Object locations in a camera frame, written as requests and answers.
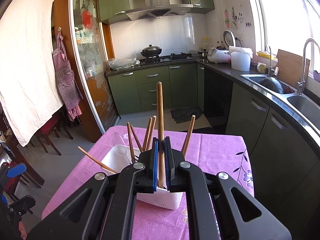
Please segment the white plastic utensil holder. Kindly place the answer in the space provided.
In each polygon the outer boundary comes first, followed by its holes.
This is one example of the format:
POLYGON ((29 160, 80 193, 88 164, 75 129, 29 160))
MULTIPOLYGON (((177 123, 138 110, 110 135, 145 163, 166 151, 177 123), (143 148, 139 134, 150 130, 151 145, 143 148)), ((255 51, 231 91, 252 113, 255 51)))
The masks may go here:
MULTIPOLYGON (((132 164, 129 146, 113 146, 101 162, 116 173, 121 172, 123 168, 132 164)), ((153 194, 138 193, 137 199, 165 209, 177 210, 180 206, 182 196, 182 192, 170 193, 167 189, 157 187, 156 192, 153 194)))

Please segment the translucent plastic spoon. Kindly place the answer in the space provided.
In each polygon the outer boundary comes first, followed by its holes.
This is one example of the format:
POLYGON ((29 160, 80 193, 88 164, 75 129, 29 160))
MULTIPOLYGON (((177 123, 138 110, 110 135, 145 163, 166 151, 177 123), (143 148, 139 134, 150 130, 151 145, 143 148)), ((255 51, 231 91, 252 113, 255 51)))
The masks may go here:
POLYGON ((112 135, 112 141, 113 141, 113 145, 114 145, 114 146, 116 146, 116 145, 123 145, 123 146, 125 146, 124 139, 123 139, 123 137, 122 137, 118 132, 115 132, 115 133, 112 135))

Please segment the green kitchen cabinets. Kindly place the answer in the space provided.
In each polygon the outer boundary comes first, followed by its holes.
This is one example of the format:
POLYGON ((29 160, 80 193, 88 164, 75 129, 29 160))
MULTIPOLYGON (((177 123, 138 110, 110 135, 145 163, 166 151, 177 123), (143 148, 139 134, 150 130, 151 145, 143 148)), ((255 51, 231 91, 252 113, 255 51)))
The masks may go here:
POLYGON ((241 136, 255 197, 294 238, 319 233, 319 106, 289 86, 277 94, 255 70, 226 64, 149 65, 108 74, 120 115, 156 109, 157 82, 166 107, 204 108, 218 134, 241 136))

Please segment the chrome kitchen faucet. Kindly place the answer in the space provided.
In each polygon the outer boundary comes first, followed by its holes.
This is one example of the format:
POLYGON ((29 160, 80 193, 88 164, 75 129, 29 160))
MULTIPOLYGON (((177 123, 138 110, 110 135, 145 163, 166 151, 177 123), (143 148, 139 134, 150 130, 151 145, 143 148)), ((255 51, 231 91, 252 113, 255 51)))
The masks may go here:
POLYGON ((304 84, 305 84, 305 73, 306 73, 306 48, 308 46, 309 43, 313 43, 316 45, 316 47, 319 49, 319 44, 315 41, 314 38, 310 37, 306 40, 306 42, 304 43, 304 47, 303 47, 303 61, 302 61, 302 72, 301 72, 301 76, 300 76, 300 80, 297 82, 298 85, 298 94, 302 95, 303 93, 303 89, 304 89, 304 84))

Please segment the dark floor mat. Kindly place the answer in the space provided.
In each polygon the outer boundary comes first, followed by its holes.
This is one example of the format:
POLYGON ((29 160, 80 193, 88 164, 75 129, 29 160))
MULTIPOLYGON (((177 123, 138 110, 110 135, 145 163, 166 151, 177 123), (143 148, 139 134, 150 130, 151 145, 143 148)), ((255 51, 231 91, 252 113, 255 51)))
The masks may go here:
POLYGON ((173 109, 172 111, 170 111, 170 113, 173 120, 177 124, 180 124, 183 122, 190 121, 193 115, 195 116, 195 119, 198 119, 202 115, 203 111, 199 106, 197 106, 197 107, 173 109))

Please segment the purple floral tablecloth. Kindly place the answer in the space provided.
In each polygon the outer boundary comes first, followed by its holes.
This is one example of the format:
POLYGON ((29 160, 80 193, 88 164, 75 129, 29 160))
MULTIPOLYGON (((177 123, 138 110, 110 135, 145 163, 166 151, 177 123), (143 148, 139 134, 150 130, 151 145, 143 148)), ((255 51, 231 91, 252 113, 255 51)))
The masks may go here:
MULTIPOLYGON (((92 146, 89 154, 102 160, 114 146, 112 135, 118 132, 129 144, 127 127, 113 126, 92 146)), ((227 172, 250 194, 254 193, 253 176, 247 147, 242 137, 232 135, 197 134, 191 136, 186 160, 202 171, 217 174, 227 172)), ((83 185, 100 166, 83 157, 58 188, 47 206, 42 218, 46 218, 64 200, 83 185)), ((177 210, 168 210, 141 201, 136 202, 133 223, 133 239, 188 239, 188 214, 183 198, 177 210)))

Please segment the plastic bag on counter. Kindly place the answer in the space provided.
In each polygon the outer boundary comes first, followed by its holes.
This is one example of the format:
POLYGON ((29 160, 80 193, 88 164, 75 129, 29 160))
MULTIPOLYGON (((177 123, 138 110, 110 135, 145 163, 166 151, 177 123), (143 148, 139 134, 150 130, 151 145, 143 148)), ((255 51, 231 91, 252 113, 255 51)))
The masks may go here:
POLYGON ((107 61, 108 66, 112 70, 121 70, 121 69, 127 69, 127 68, 132 68, 135 66, 140 65, 139 59, 137 59, 137 55, 133 54, 130 57, 127 58, 114 58, 114 59, 109 59, 107 61))

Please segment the black wok with lid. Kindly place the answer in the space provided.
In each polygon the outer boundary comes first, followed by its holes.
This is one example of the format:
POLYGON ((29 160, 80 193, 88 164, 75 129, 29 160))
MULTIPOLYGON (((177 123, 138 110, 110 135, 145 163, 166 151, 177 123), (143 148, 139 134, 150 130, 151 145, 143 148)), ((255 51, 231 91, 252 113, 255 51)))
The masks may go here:
POLYGON ((162 49, 159 46, 149 45, 145 47, 140 53, 143 57, 158 57, 162 52, 162 49))

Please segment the checked pink apron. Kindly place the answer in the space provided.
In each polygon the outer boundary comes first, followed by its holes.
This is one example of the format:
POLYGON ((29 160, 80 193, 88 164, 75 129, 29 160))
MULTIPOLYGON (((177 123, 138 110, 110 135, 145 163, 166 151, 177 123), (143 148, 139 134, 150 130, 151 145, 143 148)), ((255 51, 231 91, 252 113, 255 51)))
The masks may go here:
POLYGON ((53 64, 55 68, 55 79, 57 90, 67 109, 69 119, 74 121, 75 118, 82 114, 79 102, 84 98, 75 80, 74 71, 71 68, 67 58, 66 49, 63 43, 61 29, 56 34, 56 49, 52 52, 53 64))

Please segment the red wooden chair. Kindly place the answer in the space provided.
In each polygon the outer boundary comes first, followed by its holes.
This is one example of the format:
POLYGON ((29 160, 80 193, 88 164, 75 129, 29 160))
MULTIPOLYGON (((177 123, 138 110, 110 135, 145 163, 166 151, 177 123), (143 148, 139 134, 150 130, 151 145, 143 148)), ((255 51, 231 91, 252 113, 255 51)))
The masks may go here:
POLYGON ((62 115, 60 113, 54 113, 53 116, 34 134, 35 138, 38 140, 38 142, 40 143, 40 145, 46 153, 48 153, 48 150, 44 145, 43 141, 41 140, 42 138, 46 141, 47 145, 53 148, 57 155, 62 155, 49 137, 52 133, 54 133, 56 137, 59 138, 60 136, 58 134, 58 131, 60 130, 60 127, 63 128, 69 139, 73 140, 73 137, 71 133, 69 133, 69 131, 67 130, 62 115))

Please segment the white plastic bucket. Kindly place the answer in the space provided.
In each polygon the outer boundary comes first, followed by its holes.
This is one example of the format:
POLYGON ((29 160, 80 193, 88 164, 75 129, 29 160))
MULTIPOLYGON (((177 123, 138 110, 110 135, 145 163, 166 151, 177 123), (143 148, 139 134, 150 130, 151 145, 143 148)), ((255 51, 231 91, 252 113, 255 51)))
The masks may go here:
POLYGON ((231 57, 231 67, 234 70, 249 71, 253 51, 251 48, 242 48, 229 46, 229 55, 231 57))

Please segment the white hanging cloth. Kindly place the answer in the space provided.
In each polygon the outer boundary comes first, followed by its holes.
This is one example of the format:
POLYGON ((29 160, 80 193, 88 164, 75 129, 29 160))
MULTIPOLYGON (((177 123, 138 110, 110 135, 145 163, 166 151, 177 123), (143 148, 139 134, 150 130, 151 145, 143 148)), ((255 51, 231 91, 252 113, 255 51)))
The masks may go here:
POLYGON ((52 58, 53 0, 12 0, 1 18, 1 106, 21 146, 62 106, 52 58))

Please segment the glass sliding door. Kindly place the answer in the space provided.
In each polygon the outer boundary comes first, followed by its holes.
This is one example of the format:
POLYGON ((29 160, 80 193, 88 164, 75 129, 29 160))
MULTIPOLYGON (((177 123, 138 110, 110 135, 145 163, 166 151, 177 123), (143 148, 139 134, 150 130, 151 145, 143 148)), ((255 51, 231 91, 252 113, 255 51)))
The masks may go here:
POLYGON ((68 0, 71 39, 84 95, 98 135, 113 126, 118 113, 105 76, 107 53, 98 18, 98 0, 68 0))

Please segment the steel range hood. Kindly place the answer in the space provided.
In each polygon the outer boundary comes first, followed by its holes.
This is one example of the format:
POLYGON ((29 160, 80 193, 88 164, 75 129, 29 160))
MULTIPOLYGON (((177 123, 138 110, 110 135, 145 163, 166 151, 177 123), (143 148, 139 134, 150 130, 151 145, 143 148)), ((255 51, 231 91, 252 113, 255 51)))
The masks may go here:
POLYGON ((164 16, 185 15, 193 5, 190 0, 126 0, 129 9, 126 11, 130 20, 147 17, 161 18, 164 16))

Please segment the wooden cutting board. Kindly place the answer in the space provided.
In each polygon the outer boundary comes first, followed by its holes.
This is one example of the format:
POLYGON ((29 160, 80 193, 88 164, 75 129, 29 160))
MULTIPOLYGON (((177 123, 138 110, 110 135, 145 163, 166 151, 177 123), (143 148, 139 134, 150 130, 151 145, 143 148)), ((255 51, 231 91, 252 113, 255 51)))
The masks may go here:
POLYGON ((277 78, 298 89, 303 70, 303 58, 299 55, 279 49, 277 52, 277 78))

